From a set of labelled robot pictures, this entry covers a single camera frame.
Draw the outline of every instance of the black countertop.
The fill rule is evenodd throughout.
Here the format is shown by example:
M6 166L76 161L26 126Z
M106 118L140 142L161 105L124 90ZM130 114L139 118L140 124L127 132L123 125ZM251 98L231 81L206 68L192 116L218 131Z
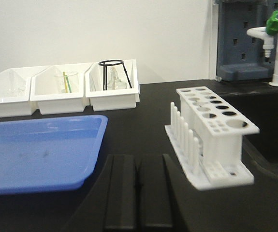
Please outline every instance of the black countertop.
M82 113L42 116L37 110L31 116L0 118L0 121L10 121L105 115L109 119L96 168L83 186L74 191L0 196L0 232L60 231L96 182L108 154L134 155L137 165L143 155L169 154L177 167L173 171L183 176L164 125L170 123L170 102L175 102L179 108L176 89L197 86L207 86L224 99L231 95L278 93L278 87L269 86L265 80L144 84L140 85L140 102L135 109L94 112L89 106ZM190 184L185 185L183 177L169 177L176 198L174 204L179 205L184 223L191 231L278 231L278 178L258 170L246 150L243 150L242 161L253 173L254 185L197 191Z

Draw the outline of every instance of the white test tube rack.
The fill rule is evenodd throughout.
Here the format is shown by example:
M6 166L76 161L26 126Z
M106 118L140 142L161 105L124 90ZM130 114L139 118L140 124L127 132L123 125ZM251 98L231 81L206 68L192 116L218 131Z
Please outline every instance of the white test tube rack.
M199 190L252 184L241 162L242 138L259 128L207 87L176 91L181 110L171 103L165 130L187 179Z

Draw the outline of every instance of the white faucet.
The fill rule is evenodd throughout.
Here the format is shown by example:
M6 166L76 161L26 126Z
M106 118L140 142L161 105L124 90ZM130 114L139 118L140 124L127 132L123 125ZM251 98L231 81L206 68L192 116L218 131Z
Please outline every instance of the white faucet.
M271 49L274 48L274 36L268 35L266 33L266 27L251 28L247 31L247 35L264 40L263 49L265 51L265 57L269 58ZM278 42L276 48L273 79L272 82L269 82L269 85L278 87Z

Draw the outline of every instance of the faucet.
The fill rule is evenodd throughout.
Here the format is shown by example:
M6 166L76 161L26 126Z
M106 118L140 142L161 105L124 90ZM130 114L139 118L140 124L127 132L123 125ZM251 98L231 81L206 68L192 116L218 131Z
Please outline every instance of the faucet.
M274 11L272 16L267 20L266 27L251 28L247 35L259 38L264 41L263 49L265 58L268 60L271 50L274 48L274 36L278 34L278 11ZM278 87L278 42L276 48L276 57L272 82L269 85Z

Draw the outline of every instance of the sink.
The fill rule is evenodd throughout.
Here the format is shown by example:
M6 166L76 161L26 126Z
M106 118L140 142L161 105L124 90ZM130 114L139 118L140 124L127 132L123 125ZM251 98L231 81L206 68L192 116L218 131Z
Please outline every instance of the sink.
M222 97L260 128L259 134L247 135L246 141L262 156L257 158L265 160L269 167L278 168L278 93Z

